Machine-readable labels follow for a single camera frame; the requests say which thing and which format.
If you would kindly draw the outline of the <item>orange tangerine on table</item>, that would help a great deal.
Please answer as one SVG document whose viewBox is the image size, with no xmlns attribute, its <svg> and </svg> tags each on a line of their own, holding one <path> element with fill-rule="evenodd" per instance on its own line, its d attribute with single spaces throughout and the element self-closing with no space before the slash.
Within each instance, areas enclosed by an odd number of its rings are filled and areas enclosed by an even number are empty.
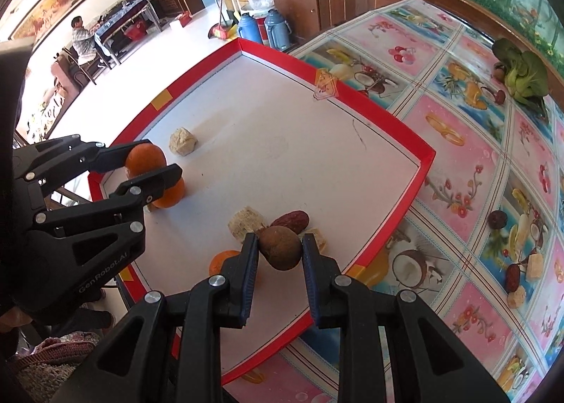
<svg viewBox="0 0 564 403">
<path fill-rule="evenodd" d="M 217 253 L 208 265 L 208 275 L 214 276 L 221 273 L 225 260 L 237 257 L 240 254 L 239 250 L 224 250 Z"/>
</svg>

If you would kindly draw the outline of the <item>cream cake cube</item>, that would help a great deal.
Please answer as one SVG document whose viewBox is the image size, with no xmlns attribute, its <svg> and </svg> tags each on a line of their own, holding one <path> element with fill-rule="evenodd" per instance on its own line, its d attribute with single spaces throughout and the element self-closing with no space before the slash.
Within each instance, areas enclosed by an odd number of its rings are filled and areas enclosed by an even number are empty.
<svg viewBox="0 0 564 403">
<path fill-rule="evenodd" d="M 544 257 L 541 253 L 532 253 L 527 260 L 526 280 L 529 283 L 539 280 L 543 274 Z"/>
</svg>

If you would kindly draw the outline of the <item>beige round cake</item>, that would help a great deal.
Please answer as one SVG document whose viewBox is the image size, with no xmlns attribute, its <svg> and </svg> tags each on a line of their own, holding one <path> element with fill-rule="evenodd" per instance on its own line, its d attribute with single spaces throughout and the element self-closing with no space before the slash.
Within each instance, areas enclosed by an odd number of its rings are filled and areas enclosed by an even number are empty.
<svg viewBox="0 0 564 403">
<path fill-rule="evenodd" d="M 323 234 L 321 233 L 321 231 L 316 228 L 316 227 L 312 227 L 309 229 L 306 229 L 305 231 L 303 231 L 301 233 L 301 237 L 304 237 L 306 234 L 312 234 L 314 236 L 314 240 L 315 240 L 315 244 L 317 245 L 317 249 L 319 251 L 320 254 L 323 254 L 327 248 L 327 241 L 325 239 L 325 237 L 323 236 Z"/>
</svg>

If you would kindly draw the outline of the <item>orange tangerine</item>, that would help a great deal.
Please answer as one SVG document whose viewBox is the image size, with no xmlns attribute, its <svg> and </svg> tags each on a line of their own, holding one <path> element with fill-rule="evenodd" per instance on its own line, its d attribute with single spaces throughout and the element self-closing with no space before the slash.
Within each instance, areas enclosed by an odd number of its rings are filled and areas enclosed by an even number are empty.
<svg viewBox="0 0 564 403">
<path fill-rule="evenodd" d="M 133 179 L 166 166 L 166 158 L 161 148 L 152 143 L 136 145 L 125 161 L 126 177 Z"/>
<path fill-rule="evenodd" d="M 176 205 L 178 202 L 184 198 L 185 195 L 185 184 L 184 179 L 180 178 L 174 186 L 165 189 L 164 194 L 161 198 L 154 200 L 152 205 L 157 208 L 170 208 Z"/>
<path fill-rule="evenodd" d="M 208 265 L 208 275 L 214 276 L 221 273 L 225 260 L 237 257 L 240 254 L 239 250 L 224 250 L 217 253 Z"/>
</svg>

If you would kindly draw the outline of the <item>brown round fruit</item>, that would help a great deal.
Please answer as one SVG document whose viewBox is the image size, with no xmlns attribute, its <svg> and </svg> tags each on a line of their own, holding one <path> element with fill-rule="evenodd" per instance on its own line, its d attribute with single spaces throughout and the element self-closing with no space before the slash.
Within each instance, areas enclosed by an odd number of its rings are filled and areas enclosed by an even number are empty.
<svg viewBox="0 0 564 403">
<path fill-rule="evenodd" d="M 260 251 L 275 269 L 286 271 L 296 267 L 302 257 L 300 239 L 290 228 L 269 226 L 258 233 Z"/>
</svg>

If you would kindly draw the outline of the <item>red jujube on table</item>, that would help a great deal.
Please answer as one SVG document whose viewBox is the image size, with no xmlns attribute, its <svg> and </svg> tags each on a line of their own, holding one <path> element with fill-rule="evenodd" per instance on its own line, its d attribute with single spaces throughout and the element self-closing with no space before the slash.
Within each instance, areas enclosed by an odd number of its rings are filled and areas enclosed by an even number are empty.
<svg viewBox="0 0 564 403">
<path fill-rule="evenodd" d="M 520 286 L 521 270 L 519 264 L 510 264 L 506 269 L 505 290 L 507 293 L 513 293 Z"/>
</svg>

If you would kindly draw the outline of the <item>green leafy vegetable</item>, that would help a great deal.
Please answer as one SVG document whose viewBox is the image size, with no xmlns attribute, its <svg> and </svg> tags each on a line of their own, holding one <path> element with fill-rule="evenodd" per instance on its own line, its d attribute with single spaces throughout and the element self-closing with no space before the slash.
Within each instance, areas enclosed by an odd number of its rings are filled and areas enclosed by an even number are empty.
<svg viewBox="0 0 564 403">
<path fill-rule="evenodd" d="M 509 95 L 537 116 L 546 117 L 544 97 L 549 94 L 549 80 L 544 62 L 506 38 L 495 40 L 491 49 L 505 68 L 504 85 Z"/>
</svg>

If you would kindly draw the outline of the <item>beige cake lump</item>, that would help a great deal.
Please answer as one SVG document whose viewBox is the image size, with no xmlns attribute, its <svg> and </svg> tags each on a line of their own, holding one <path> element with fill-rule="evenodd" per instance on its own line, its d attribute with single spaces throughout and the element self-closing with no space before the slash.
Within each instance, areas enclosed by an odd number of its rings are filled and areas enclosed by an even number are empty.
<svg viewBox="0 0 564 403">
<path fill-rule="evenodd" d="M 196 136 L 190 133 L 188 129 L 180 127 L 170 136 L 168 146 L 171 153 L 185 157 L 194 151 L 197 143 Z"/>
</svg>

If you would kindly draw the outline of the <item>seated person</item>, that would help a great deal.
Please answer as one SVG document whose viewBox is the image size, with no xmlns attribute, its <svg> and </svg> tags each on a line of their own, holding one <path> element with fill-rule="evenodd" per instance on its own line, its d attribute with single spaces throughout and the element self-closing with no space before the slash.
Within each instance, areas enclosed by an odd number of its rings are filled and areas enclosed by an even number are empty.
<svg viewBox="0 0 564 403">
<path fill-rule="evenodd" d="M 82 18 L 74 17 L 71 26 L 72 45 L 78 55 L 78 64 L 83 66 L 97 59 L 100 65 L 108 67 L 111 57 L 105 54 L 101 45 L 96 41 L 96 36 L 84 27 Z"/>
</svg>

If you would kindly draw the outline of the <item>beige puffed rice cake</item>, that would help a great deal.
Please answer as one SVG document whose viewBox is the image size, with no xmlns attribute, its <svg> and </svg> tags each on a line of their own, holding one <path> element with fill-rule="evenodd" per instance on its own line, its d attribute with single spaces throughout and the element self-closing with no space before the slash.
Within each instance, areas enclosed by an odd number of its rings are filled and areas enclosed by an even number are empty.
<svg viewBox="0 0 564 403">
<path fill-rule="evenodd" d="M 227 227 L 239 243 L 245 241 L 249 233 L 255 233 L 267 227 L 264 217 L 250 206 L 237 211 L 229 220 Z"/>
</svg>

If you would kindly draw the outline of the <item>fruit print plastic tablecloth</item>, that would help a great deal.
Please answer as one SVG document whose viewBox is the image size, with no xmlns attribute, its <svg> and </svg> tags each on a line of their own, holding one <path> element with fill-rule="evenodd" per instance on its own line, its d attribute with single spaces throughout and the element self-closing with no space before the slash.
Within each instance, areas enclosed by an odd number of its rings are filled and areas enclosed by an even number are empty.
<svg viewBox="0 0 564 403">
<path fill-rule="evenodd" d="M 410 289 L 473 352 L 513 402 L 546 382 L 563 349 L 563 114 L 515 102 L 495 77 L 491 41 L 421 0 L 403 0 L 317 35 L 294 55 L 363 93 L 436 153 L 383 249 L 351 275 Z M 492 230 L 493 210 L 508 215 Z M 526 280 L 530 254 L 542 277 Z M 526 301 L 511 309 L 506 269 Z"/>
</svg>

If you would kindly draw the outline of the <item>dark red jujube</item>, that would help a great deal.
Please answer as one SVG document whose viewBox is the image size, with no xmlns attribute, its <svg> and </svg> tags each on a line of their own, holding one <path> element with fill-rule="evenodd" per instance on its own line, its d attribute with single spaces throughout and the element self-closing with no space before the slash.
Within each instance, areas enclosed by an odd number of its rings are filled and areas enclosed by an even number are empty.
<svg viewBox="0 0 564 403">
<path fill-rule="evenodd" d="M 310 223 L 309 215 L 303 210 L 294 210 L 288 212 L 276 220 L 274 220 L 271 226 L 283 226 L 289 228 L 295 234 L 299 235 L 304 231 Z"/>
</svg>

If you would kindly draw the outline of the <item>dark wrinkled jujube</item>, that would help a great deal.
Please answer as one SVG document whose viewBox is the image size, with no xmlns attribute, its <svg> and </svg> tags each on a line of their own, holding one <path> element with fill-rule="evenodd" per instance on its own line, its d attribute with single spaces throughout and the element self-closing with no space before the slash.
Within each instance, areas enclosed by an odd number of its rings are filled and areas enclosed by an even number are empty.
<svg viewBox="0 0 564 403">
<path fill-rule="evenodd" d="M 508 215 L 503 210 L 493 210 L 488 214 L 486 222 L 492 230 L 503 229 L 508 222 Z"/>
</svg>

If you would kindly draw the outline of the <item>framed wall painting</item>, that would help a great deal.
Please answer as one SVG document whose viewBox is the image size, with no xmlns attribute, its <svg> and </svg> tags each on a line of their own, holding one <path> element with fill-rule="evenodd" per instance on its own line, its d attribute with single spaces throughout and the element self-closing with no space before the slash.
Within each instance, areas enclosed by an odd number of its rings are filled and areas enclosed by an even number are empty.
<svg viewBox="0 0 564 403">
<path fill-rule="evenodd" d="M 86 0 L 39 0 L 14 28 L 9 40 L 32 37 L 40 44 L 75 8 Z"/>
</svg>

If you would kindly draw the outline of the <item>red rimmed white tray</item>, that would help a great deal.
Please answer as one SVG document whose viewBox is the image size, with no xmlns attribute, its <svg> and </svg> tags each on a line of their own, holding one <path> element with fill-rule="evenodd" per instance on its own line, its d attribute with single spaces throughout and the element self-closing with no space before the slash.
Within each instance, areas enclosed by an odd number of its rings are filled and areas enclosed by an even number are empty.
<svg viewBox="0 0 564 403">
<path fill-rule="evenodd" d="M 234 40 L 194 65 L 121 131 L 117 143 L 166 148 L 197 136 L 185 197 L 145 215 L 146 248 L 121 274 L 132 299 L 191 289 L 212 258 L 238 248 L 228 230 L 245 207 L 273 221 L 309 215 L 341 269 L 370 262 L 421 189 L 434 149 L 395 116 L 311 65 Z"/>
</svg>

